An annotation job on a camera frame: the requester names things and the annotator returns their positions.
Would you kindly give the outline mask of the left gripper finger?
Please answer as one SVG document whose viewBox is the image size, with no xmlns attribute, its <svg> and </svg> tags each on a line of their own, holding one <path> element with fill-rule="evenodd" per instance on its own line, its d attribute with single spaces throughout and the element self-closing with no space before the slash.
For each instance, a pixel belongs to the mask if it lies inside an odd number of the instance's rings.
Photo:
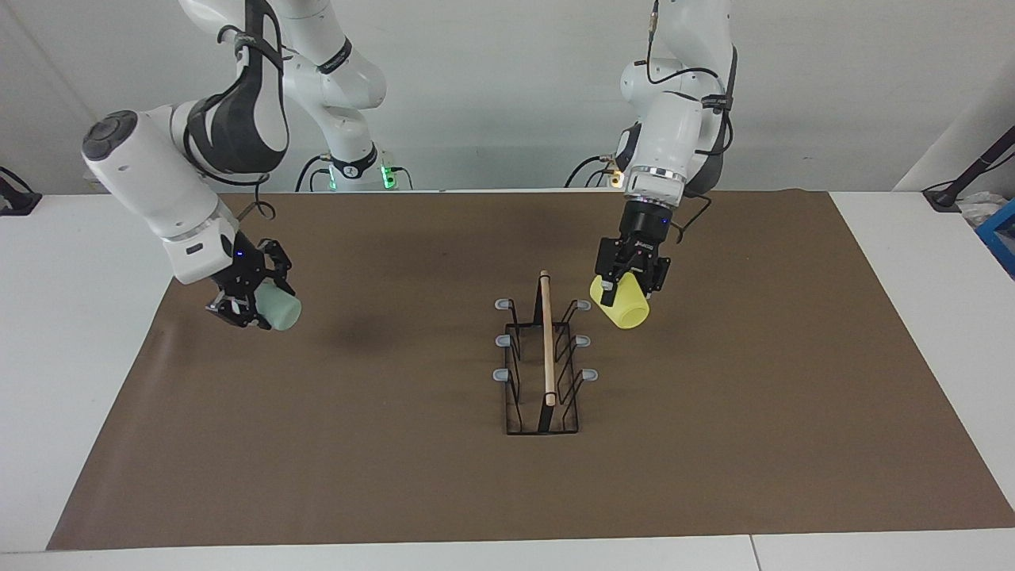
<svg viewBox="0 0 1015 571">
<path fill-rule="evenodd" d="M 645 253 L 642 267 L 642 293 L 648 300 L 653 293 L 659 292 L 666 281 L 671 264 L 670 257 L 658 253 Z"/>
<path fill-rule="evenodd" d="M 630 272 L 631 248 L 630 237 L 603 237 L 599 240 L 595 272 L 599 276 L 599 288 L 602 290 L 599 302 L 606 307 L 613 306 L 619 283 Z"/>
</svg>

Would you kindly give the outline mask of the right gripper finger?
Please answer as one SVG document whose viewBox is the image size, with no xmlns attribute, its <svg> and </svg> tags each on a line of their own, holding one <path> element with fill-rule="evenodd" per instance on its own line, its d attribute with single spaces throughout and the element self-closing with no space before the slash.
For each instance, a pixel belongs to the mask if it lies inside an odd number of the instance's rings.
<svg viewBox="0 0 1015 571">
<path fill-rule="evenodd" d="M 253 324 L 263 330 L 272 329 L 270 322 L 257 309 L 256 300 L 252 296 L 236 297 L 219 292 L 205 306 L 205 310 L 236 328 L 246 328 Z"/>
<path fill-rule="evenodd" d="M 262 239 L 262 253 L 271 261 L 271 270 L 266 271 L 268 278 L 271 278 L 277 288 L 295 297 L 295 290 L 289 283 L 289 270 L 293 267 L 293 261 L 286 254 L 282 243 L 275 239 Z"/>
</svg>

